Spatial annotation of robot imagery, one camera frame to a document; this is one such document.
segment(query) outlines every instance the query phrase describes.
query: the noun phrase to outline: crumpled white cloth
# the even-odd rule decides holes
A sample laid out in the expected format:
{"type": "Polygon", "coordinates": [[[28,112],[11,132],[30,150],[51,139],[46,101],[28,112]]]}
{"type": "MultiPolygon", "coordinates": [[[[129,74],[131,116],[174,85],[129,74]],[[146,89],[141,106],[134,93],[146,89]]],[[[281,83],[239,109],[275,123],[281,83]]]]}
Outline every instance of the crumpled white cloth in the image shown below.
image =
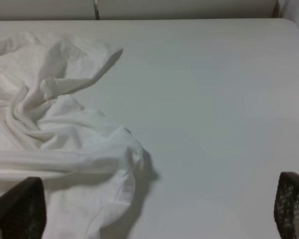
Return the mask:
{"type": "Polygon", "coordinates": [[[142,147],[120,124],[67,93],[94,83],[121,51],[66,34],[0,39],[0,195],[44,180],[44,239],[99,238],[130,205],[142,147]]]}

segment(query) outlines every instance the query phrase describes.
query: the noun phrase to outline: white table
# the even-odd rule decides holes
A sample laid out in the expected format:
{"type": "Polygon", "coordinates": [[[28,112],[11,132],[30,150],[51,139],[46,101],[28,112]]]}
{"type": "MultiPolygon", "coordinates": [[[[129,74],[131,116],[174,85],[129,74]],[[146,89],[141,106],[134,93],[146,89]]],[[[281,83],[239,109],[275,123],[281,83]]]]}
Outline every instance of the white table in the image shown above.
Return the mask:
{"type": "Polygon", "coordinates": [[[293,23],[0,22],[0,35],[17,31],[70,32],[124,48],[109,72],[74,95],[130,129],[158,177],[143,206],[140,183],[135,205],[103,239],[279,238],[279,174],[299,173],[293,23]]]}

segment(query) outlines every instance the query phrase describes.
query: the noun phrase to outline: white cloth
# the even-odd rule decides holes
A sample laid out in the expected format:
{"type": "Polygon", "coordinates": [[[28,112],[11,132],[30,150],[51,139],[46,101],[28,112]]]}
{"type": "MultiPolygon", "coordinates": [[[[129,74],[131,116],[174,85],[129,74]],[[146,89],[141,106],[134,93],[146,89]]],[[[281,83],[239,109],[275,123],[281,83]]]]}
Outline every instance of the white cloth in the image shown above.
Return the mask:
{"type": "Polygon", "coordinates": [[[44,179],[44,239],[99,238],[130,205],[142,147],[65,95],[95,82],[121,50],[52,33],[0,39],[0,194],[25,177],[44,179]]]}

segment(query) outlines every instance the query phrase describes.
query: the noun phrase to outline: white tabletop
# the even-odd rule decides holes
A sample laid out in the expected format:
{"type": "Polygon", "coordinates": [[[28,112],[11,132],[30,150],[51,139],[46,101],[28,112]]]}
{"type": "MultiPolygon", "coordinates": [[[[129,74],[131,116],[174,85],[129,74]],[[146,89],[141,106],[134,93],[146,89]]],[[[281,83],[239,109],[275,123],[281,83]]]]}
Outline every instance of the white tabletop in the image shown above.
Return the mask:
{"type": "Polygon", "coordinates": [[[148,188],[140,183],[131,210],[103,239],[279,238],[279,174],[299,173],[293,23],[0,22],[1,35],[25,30],[96,36],[124,48],[109,72],[74,95],[130,129],[157,176],[148,174],[143,204],[148,188]]]}

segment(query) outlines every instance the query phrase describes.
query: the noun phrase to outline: white fabric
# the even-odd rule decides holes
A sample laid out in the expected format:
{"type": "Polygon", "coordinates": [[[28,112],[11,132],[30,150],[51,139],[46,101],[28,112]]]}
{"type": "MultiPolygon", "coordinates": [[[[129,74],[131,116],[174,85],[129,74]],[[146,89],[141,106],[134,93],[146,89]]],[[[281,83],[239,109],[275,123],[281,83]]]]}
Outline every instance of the white fabric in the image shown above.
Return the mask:
{"type": "Polygon", "coordinates": [[[27,176],[44,179],[44,239],[98,238],[131,202],[141,146],[65,95],[96,81],[119,51],[52,33],[0,39],[0,194],[27,176]]]}

